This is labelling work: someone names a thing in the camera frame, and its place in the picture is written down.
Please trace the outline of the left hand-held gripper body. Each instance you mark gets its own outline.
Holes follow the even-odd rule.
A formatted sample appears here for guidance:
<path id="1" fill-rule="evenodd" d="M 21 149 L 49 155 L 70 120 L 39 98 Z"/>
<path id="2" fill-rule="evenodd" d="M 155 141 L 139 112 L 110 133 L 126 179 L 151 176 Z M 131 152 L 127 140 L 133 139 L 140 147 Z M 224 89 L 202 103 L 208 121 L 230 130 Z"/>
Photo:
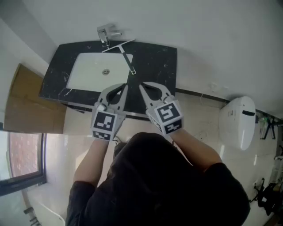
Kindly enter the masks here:
<path id="1" fill-rule="evenodd" d="M 108 142 L 113 141 L 125 117 L 123 112 L 96 102 L 92 111 L 92 136 Z"/>

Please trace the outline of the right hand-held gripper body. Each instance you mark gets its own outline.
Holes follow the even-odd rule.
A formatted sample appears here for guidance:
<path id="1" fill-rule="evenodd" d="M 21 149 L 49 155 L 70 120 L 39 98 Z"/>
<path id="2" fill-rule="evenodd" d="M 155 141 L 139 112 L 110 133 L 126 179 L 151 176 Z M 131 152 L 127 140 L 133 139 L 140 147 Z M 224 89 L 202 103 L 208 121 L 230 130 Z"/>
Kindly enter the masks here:
<path id="1" fill-rule="evenodd" d="M 173 95 L 160 100 L 156 106 L 146 109 L 150 121 L 168 136 L 183 127 L 184 116 L 178 100 Z"/>

